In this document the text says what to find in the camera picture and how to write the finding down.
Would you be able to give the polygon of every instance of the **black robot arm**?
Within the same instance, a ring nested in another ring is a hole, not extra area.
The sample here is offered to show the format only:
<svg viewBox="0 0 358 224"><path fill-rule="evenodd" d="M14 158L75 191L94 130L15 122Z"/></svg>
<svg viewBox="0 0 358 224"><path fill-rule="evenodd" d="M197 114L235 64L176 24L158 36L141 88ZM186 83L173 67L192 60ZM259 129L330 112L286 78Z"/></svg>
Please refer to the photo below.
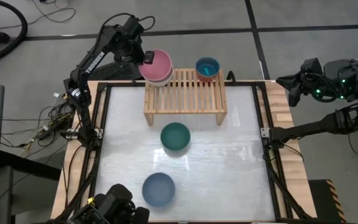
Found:
<svg viewBox="0 0 358 224"><path fill-rule="evenodd" d="M93 70L110 52L114 54L115 61L125 60L134 64L152 63L154 53L143 52L140 35L144 28L139 19L130 14L124 26L106 26L108 19L101 27L96 43L79 65L70 73L70 78L64 80L66 99L76 109L80 117L81 127L78 130L78 140L89 150L100 147L98 134L91 122L90 111L91 94L88 79Z"/></svg>
<svg viewBox="0 0 358 224"><path fill-rule="evenodd" d="M301 70L276 80L289 91L290 106L296 106L300 95L311 94L314 99L327 103L336 99L348 102L358 100L358 61L337 60L324 66L324 73L317 58L305 60ZM270 128L264 130L270 143L279 147L289 139L298 139L318 133L350 134L358 131L358 103L347 106L325 116L321 121L303 124L292 128Z"/></svg>

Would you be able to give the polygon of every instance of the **wooden dish rack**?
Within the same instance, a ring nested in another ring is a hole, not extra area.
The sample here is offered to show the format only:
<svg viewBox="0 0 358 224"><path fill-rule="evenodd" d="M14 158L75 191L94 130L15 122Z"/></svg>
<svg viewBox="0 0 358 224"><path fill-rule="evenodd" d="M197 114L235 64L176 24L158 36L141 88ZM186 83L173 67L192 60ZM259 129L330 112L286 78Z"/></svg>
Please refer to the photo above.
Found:
<svg viewBox="0 0 358 224"><path fill-rule="evenodd" d="M144 116L150 126L155 114L216 114L216 123L221 125L227 114L223 71L212 82L202 82L195 69L175 69L165 86L146 83Z"/></svg>

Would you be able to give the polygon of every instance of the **black stand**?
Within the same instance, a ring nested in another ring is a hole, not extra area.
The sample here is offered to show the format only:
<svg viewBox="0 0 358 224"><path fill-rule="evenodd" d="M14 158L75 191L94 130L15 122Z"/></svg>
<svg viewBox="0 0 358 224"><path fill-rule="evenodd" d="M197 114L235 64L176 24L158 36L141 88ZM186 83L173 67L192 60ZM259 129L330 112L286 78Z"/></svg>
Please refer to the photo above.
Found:
<svg viewBox="0 0 358 224"><path fill-rule="evenodd" d="M0 151L0 168L4 166L11 166L15 170L56 181L59 181L61 172L60 169Z"/></svg>

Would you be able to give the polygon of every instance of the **light blue bowl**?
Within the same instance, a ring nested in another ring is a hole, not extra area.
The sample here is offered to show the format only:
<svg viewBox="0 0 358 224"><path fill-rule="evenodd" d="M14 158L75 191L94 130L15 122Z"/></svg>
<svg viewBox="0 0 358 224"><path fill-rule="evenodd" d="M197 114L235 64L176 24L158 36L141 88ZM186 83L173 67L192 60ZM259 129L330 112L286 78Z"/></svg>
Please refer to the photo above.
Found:
<svg viewBox="0 0 358 224"><path fill-rule="evenodd" d="M158 172L150 175L143 183L144 200L153 207L167 206L175 195L175 184L170 176Z"/></svg>
<svg viewBox="0 0 358 224"><path fill-rule="evenodd" d="M220 67L219 62L212 57L203 57L196 62L197 73L206 78L215 77L219 73Z"/></svg>

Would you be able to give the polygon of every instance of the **black hose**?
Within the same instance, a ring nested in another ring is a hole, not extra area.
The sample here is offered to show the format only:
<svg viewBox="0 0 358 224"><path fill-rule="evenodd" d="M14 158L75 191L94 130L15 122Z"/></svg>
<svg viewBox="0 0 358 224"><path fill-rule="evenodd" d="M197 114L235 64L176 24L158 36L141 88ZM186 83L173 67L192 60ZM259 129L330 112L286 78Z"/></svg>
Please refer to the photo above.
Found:
<svg viewBox="0 0 358 224"><path fill-rule="evenodd" d="M20 31L20 34L7 47L0 51L0 58L3 58L7 54L11 53L25 39L27 31L29 29L29 25L27 24L27 21L23 14L15 7L3 1L0 1L0 6L10 9L14 14L18 16L22 24L22 30Z"/></svg>

